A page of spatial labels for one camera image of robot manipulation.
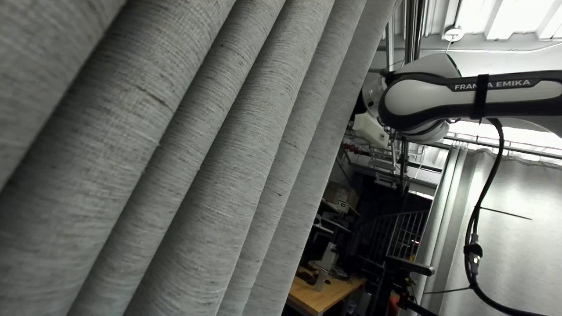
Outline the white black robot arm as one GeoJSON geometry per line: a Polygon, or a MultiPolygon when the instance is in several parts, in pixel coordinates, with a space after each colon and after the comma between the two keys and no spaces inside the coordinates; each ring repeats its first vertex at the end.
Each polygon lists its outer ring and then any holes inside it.
{"type": "Polygon", "coordinates": [[[515,119],[562,135],[562,71],[466,75],[446,54],[431,54],[385,77],[366,112],[409,142],[441,140],[455,119],[515,119]]]}

